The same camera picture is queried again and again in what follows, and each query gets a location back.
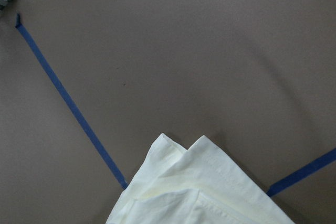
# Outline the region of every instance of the white cloth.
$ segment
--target white cloth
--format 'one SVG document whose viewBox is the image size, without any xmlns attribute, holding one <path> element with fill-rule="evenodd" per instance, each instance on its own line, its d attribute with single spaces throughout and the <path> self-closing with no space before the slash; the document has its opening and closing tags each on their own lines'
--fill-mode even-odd
<svg viewBox="0 0 336 224">
<path fill-rule="evenodd" d="M 293 223 L 215 144 L 161 134 L 107 224 Z"/>
</svg>

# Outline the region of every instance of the tape end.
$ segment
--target tape end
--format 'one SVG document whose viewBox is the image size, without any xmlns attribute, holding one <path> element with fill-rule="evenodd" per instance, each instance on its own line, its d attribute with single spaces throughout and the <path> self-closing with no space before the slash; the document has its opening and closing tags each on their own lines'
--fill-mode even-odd
<svg viewBox="0 0 336 224">
<path fill-rule="evenodd" d="M 20 13 L 16 14 L 16 24 L 15 24 L 15 28 L 18 28 L 19 26 L 21 26 L 21 15 Z"/>
</svg>

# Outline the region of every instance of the brown surface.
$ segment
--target brown surface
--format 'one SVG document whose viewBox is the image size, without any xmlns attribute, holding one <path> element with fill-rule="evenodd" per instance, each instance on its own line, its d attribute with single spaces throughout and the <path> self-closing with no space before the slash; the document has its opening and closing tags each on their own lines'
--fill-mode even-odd
<svg viewBox="0 0 336 224">
<path fill-rule="evenodd" d="M 263 189 L 335 147 L 334 0 L 16 0 L 0 19 L 0 223 L 104 223 L 121 193 L 16 12 L 128 180 L 161 132 L 207 135 Z M 332 168 L 278 196 L 293 219 L 332 223 Z"/>
</svg>

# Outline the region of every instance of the folded white cloth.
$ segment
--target folded white cloth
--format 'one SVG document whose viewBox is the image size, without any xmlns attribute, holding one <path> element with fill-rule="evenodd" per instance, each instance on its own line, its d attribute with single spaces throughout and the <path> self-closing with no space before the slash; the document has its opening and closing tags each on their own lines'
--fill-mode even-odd
<svg viewBox="0 0 336 224">
<path fill-rule="evenodd" d="M 107 224 L 293 223 L 207 137 L 188 150 L 161 134 Z"/>
</svg>

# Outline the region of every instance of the dark blue tape piece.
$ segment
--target dark blue tape piece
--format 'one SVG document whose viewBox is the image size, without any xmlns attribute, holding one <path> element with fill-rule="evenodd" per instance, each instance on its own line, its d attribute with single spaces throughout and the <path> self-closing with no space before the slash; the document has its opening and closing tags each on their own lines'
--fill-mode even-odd
<svg viewBox="0 0 336 224">
<path fill-rule="evenodd" d="M 17 15 L 16 18 L 16 25 L 15 27 L 18 29 L 18 31 L 21 33 L 21 35 L 24 37 L 26 42 L 28 43 L 29 47 L 32 49 L 33 53 L 35 54 L 37 60 L 40 62 L 41 66 L 45 70 L 46 74 L 49 76 L 50 80 L 52 83 L 55 85 L 55 88 L 58 90 L 59 94 L 62 96 L 63 100 L 66 102 L 68 105 L 69 109 L 72 111 L 74 114 L 75 118 L 77 119 L 78 123 L 80 126 L 83 128 L 87 136 L 90 138 L 92 144 L 95 146 L 97 151 L 99 152 L 100 156 L 102 159 L 105 161 L 107 166 L 110 168 L 114 176 L 116 177 L 117 181 L 121 185 L 123 189 L 127 188 L 127 182 L 116 166 L 115 162 L 112 160 L 108 152 L 105 150 L 104 146 L 101 144 L 93 130 L 91 129 L 90 125 L 82 115 L 82 113 L 79 111 L 77 108 L 76 104 L 72 100 L 71 96 L 68 94 L 54 71 L 52 70 L 51 66 L 41 53 L 41 51 L 38 49 L 36 43 L 34 42 L 33 38 L 29 34 L 29 32 L 26 30 L 26 28 L 21 24 L 20 22 L 20 15 Z"/>
<path fill-rule="evenodd" d="M 296 172 L 293 172 L 292 174 L 288 175 L 282 180 L 274 183 L 273 185 L 270 186 L 266 194 L 269 197 L 272 197 L 275 194 L 281 192 L 282 190 L 285 190 L 287 187 L 294 185 L 300 180 L 308 177 L 309 175 L 313 174 L 319 169 L 325 167 L 326 165 L 330 164 L 333 161 L 336 161 L 336 148 L 328 153 L 325 153 L 323 156 L 315 159 L 313 162 L 297 170 Z"/>
</svg>

